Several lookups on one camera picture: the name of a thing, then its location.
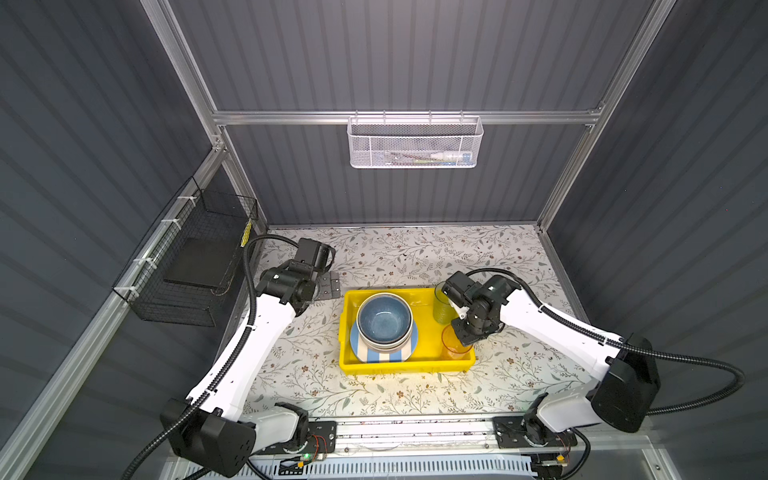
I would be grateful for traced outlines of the yellow plastic bin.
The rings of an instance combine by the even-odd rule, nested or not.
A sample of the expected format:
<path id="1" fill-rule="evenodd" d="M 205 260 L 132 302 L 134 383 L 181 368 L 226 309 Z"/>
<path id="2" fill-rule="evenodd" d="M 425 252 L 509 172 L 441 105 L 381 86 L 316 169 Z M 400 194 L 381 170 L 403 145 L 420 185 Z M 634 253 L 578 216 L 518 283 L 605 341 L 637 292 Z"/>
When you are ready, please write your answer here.
<path id="1" fill-rule="evenodd" d="M 434 293 L 431 288 L 392 289 L 392 294 L 404 298 L 412 308 L 414 325 L 419 332 L 418 346 L 412 357 L 398 363 L 362 363 L 353 354 L 349 343 L 350 330 L 356 321 L 358 309 L 364 300 L 376 294 L 375 290 L 350 290 L 344 296 L 338 339 L 340 342 L 339 365 L 347 375 L 381 375 L 400 373 L 442 373 L 467 371 L 476 363 L 472 350 L 461 360 L 441 358 L 443 345 L 441 334 L 445 328 L 433 318 Z"/>

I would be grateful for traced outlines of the dark blue bowl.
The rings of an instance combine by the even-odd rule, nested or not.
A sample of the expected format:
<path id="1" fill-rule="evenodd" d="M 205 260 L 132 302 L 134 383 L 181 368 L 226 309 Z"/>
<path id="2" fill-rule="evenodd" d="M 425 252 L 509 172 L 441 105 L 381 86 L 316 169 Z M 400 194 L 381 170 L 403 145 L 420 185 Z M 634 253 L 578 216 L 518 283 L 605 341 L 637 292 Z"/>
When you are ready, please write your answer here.
<path id="1" fill-rule="evenodd" d="M 382 292 L 363 301 L 356 323 L 368 339 L 388 343 L 403 336 L 414 325 L 414 317 L 404 298 Z"/>

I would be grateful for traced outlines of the frosted blue plastic cup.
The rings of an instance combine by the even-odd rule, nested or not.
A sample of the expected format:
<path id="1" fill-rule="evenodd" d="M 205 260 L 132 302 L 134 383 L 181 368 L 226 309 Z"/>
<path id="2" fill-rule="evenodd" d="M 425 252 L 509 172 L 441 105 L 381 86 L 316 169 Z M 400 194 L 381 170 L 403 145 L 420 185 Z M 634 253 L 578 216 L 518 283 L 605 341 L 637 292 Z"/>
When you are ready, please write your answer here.
<path id="1" fill-rule="evenodd" d="M 444 293 L 444 286 L 445 283 L 440 282 L 434 288 L 433 318 L 440 325 L 449 325 L 459 314 Z"/>

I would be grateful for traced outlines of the pink plastic cup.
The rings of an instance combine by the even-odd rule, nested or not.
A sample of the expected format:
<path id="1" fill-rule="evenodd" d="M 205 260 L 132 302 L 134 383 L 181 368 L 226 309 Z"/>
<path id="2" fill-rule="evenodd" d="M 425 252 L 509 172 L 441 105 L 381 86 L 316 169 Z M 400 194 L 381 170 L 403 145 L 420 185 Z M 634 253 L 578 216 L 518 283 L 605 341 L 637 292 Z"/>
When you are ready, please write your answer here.
<path id="1" fill-rule="evenodd" d="M 441 334 L 443 350 L 441 358 L 444 360 L 461 360 L 472 351 L 472 346 L 465 346 L 457 337 L 451 325 L 446 326 Z"/>

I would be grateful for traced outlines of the light green bowl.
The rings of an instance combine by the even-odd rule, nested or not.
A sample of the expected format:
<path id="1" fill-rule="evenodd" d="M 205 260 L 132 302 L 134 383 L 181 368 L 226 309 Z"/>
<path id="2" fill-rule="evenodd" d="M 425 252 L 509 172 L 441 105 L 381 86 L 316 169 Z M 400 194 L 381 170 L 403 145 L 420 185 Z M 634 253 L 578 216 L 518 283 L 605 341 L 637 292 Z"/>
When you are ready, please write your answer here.
<path id="1" fill-rule="evenodd" d="M 407 332 L 398 338 L 397 340 L 393 340 L 388 343 L 380 343 L 373 340 L 368 339 L 358 328 L 358 326 L 355 326 L 352 331 L 357 334 L 357 342 L 359 344 L 365 345 L 367 348 L 378 351 L 378 352 L 384 352 L 389 353 L 391 351 L 395 351 L 398 349 L 401 349 L 404 347 L 404 345 L 410 341 L 412 338 L 415 328 L 411 327 L 407 330 Z"/>

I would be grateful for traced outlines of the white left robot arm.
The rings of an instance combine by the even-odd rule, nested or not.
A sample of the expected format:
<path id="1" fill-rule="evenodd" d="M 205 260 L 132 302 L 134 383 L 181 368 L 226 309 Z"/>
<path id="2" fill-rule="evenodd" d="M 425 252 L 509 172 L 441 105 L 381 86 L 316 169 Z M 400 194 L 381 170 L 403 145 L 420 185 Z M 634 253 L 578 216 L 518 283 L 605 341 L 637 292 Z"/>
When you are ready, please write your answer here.
<path id="1" fill-rule="evenodd" d="M 301 238 L 290 244 L 293 258 L 256 277 L 251 256 L 261 236 L 242 248 L 248 311 L 206 376 L 183 400 L 170 400 L 162 412 L 163 434 L 172 451 L 227 478 L 250 457 L 274 445 L 299 451 L 309 437 L 309 415 L 278 402 L 253 420 L 243 419 L 250 389 L 281 334 L 310 306 L 316 280 L 335 260 L 333 247 Z"/>

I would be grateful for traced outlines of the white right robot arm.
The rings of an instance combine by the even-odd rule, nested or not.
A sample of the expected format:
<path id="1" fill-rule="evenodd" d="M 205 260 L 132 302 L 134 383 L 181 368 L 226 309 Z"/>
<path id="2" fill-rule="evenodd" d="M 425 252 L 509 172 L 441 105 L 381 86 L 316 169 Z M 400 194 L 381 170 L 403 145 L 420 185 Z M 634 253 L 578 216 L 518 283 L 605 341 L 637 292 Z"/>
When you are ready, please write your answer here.
<path id="1" fill-rule="evenodd" d="M 496 273 L 480 283 L 457 271 L 441 290 L 457 312 L 451 326 L 462 345 L 472 346 L 508 326 L 556 349 L 589 374 L 585 384 L 534 400 L 521 422 L 532 444 L 596 424 L 624 433 L 640 429 L 660 389 L 655 359 L 643 353 L 651 347 L 646 339 L 623 339 L 570 317 L 510 274 Z"/>

